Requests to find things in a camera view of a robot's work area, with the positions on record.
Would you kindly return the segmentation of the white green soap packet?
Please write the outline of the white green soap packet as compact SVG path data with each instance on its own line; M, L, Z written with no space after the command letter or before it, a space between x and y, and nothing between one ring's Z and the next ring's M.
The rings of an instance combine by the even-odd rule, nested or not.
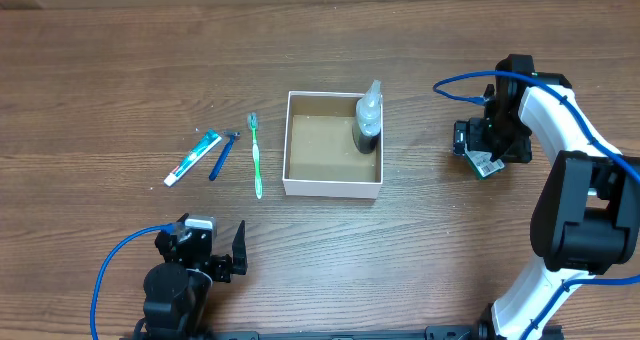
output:
M505 165L500 159L495 161L491 160L490 152L466 150L465 158L476 174L476 177L480 180L487 179L493 174L505 169Z

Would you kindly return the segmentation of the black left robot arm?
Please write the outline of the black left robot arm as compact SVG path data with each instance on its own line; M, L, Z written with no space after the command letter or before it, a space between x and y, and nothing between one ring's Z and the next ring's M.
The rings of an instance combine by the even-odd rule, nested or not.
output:
M237 229L231 254L212 253L216 236L213 217L188 213L159 232L155 246L164 262L145 276L144 317L135 327L135 339L217 337L201 319L213 284L247 272L246 223Z

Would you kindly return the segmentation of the green toothbrush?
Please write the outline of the green toothbrush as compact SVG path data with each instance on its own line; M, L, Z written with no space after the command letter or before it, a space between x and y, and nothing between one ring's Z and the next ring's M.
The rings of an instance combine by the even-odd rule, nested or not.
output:
M255 194L257 199L261 199L263 196L263 186L260 171L260 150L257 139L258 118L255 112L249 113L247 117L247 123L252 136L252 158L254 163L255 178Z

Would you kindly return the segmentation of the white cardboard box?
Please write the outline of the white cardboard box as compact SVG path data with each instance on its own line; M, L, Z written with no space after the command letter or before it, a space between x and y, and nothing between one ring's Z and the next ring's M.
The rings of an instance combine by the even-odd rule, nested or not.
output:
M352 127L361 93L288 94L282 182L288 196L376 199L384 178L384 140L369 154Z

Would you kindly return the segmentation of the blue disposable razor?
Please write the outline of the blue disposable razor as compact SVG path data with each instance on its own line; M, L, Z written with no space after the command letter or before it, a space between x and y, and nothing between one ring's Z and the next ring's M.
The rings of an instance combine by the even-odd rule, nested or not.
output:
M225 144L220 156L218 157L212 171L209 174L208 179L210 181L215 181L217 179L217 177L221 172L222 167L224 166L224 163L226 162L228 155L230 154L233 148L233 145L235 144L236 140L240 137L239 132L232 132L232 131L225 131L224 135L228 138L228 141Z

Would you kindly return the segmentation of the teal toothpaste tube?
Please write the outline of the teal toothpaste tube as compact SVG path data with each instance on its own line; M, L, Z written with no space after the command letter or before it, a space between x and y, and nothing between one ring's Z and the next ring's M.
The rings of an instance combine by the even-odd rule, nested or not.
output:
M183 161L164 179L167 187L175 185L202 157L221 142L220 135L209 129L202 139L190 150Z

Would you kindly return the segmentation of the clear spray bottle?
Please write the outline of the clear spray bottle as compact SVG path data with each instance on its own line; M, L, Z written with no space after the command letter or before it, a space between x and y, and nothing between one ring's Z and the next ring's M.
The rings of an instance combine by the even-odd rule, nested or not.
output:
M352 137L362 154L372 153L382 131L381 81L374 80L364 96L356 102Z

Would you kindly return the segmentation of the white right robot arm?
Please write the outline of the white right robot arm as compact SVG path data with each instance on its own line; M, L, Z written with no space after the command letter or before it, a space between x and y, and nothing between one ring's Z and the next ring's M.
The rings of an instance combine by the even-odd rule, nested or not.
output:
M560 339L549 321L580 287L636 284L608 279L639 237L639 160L607 142L579 108L562 74L536 71L530 55L510 54L494 83L471 98L480 118L454 124L452 151L486 177L528 163L538 139L551 164L532 213L533 255L509 290L483 311L468 339Z

